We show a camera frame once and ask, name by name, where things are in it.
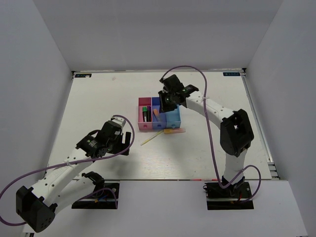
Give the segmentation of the purple capped black marker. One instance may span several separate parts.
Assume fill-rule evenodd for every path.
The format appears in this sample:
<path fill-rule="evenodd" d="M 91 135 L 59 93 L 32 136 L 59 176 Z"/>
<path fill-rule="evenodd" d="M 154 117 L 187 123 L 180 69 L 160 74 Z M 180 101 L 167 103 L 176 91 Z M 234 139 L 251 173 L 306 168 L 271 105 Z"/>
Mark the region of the purple capped black marker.
<path fill-rule="evenodd" d="M 151 106 L 147 106 L 147 121 L 148 121 L 148 122 L 151 122 L 151 121 L 152 121 Z"/>

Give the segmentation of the yellow thin pen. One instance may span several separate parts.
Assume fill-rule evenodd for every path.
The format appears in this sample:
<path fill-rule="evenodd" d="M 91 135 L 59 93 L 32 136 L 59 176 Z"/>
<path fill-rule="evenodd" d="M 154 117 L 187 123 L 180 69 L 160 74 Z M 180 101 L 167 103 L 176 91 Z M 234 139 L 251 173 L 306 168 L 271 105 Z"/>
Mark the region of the yellow thin pen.
<path fill-rule="evenodd" d="M 148 138 L 147 140 L 145 140 L 143 143 L 140 144 L 140 146 L 145 145 L 146 143 L 150 142 L 151 140 L 153 140 L 154 138 L 156 138 L 157 136 L 159 136 L 160 134 L 163 133 L 163 130 L 157 132 L 156 134 L 154 134 L 153 136 L 151 136 L 150 138 Z"/>

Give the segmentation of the red pink gel pen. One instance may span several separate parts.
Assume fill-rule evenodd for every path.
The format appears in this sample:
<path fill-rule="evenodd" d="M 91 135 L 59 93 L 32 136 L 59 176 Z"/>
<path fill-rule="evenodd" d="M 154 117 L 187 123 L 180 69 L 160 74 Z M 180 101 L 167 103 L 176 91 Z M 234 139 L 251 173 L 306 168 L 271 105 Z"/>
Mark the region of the red pink gel pen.
<path fill-rule="evenodd" d="M 206 181 L 206 182 L 217 182 L 218 179 L 201 179 L 201 178 L 194 178 L 191 181 Z"/>

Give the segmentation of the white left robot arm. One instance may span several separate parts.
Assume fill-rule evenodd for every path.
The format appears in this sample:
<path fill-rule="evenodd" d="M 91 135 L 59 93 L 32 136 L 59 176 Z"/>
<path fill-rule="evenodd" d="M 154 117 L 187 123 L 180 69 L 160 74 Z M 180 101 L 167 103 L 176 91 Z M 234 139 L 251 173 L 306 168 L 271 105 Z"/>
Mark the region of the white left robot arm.
<path fill-rule="evenodd" d="M 104 178 L 94 171 L 84 172 L 99 159 L 129 154 L 133 139 L 131 132 L 123 132 L 128 119 L 113 116 L 101 129 L 84 136 L 69 156 L 44 178 L 29 188 L 16 192 L 16 213 L 36 233 L 44 231 L 56 214 L 77 200 L 103 194 Z"/>

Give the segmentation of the green capped black marker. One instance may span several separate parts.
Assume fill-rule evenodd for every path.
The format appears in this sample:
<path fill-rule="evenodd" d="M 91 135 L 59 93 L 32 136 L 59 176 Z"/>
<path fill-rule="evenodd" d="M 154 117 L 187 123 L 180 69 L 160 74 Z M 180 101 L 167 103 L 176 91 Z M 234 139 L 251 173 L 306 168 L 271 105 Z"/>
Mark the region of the green capped black marker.
<path fill-rule="evenodd" d="M 143 122 L 148 122 L 147 121 L 147 107 L 146 106 L 142 107 L 142 118 L 143 118 Z"/>

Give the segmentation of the orange capped pink highlighter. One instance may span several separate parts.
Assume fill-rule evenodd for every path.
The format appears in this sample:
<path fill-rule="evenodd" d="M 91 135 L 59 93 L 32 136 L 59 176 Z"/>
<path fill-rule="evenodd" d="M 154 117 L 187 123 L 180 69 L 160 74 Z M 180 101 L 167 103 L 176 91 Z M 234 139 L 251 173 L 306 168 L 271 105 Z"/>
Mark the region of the orange capped pink highlighter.
<path fill-rule="evenodd" d="M 177 134 L 177 133 L 185 133 L 186 130 L 184 128 L 166 128 L 163 130 L 164 134 Z"/>

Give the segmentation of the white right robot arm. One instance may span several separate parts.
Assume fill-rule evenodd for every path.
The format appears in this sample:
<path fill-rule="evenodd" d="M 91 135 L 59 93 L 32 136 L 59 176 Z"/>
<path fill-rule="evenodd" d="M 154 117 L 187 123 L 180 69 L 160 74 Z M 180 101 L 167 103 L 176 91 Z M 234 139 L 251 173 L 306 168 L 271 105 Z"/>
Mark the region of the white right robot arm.
<path fill-rule="evenodd" d="M 161 78 L 163 89 L 158 92 L 161 113 L 174 111 L 178 106 L 195 111 L 219 128 L 220 145 L 226 153 L 222 175 L 223 192 L 234 197 L 244 182 L 244 160 L 254 139 L 249 116 L 243 109 L 231 110 L 205 97 L 193 85 L 184 86 L 176 75 Z"/>

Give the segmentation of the orange capped clear highlighter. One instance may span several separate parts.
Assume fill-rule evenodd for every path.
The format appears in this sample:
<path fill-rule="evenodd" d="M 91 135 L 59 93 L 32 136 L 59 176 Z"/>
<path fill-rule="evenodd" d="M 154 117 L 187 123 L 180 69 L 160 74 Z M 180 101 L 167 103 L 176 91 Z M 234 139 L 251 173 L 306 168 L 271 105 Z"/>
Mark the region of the orange capped clear highlighter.
<path fill-rule="evenodd" d="M 159 111 L 158 111 L 157 109 L 154 109 L 154 110 L 153 110 L 153 113 L 154 113 L 154 116 L 155 116 L 156 120 L 157 120 L 158 122 L 160 122 Z"/>

